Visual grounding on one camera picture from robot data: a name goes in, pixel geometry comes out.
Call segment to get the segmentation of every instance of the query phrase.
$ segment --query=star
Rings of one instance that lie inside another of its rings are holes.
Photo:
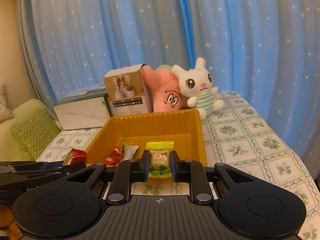
[[[211,42],[208,42],[208,41],[207,41],[207,43],[204,44],[204,47],[208,47],[208,49],[209,49],[209,47],[211,47],[210,44],[211,44]]]

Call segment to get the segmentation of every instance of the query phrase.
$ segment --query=yellow candy wrapper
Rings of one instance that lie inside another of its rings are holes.
[[[148,142],[146,149],[150,152],[149,177],[171,177],[170,152],[173,150],[173,141]]]

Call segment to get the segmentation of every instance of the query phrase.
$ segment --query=green striped shirt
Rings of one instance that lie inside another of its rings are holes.
[[[214,95],[211,92],[198,96],[197,103],[194,108],[203,108],[206,110],[207,114],[210,114],[213,111],[214,100]]]

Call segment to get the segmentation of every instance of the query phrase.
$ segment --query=orange tray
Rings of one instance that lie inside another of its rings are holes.
[[[87,165],[103,162],[116,146],[125,142],[139,145],[139,159],[147,142],[174,141],[181,160],[207,165],[199,111],[195,109],[111,117],[86,148]]]

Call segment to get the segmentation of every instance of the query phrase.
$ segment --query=silver rivet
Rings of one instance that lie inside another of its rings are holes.
[[[196,196],[196,199],[199,201],[205,202],[205,201],[209,201],[211,199],[211,196],[206,193],[201,193]]]
[[[119,193],[113,193],[108,197],[111,201],[120,201],[123,200],[124,196]]]

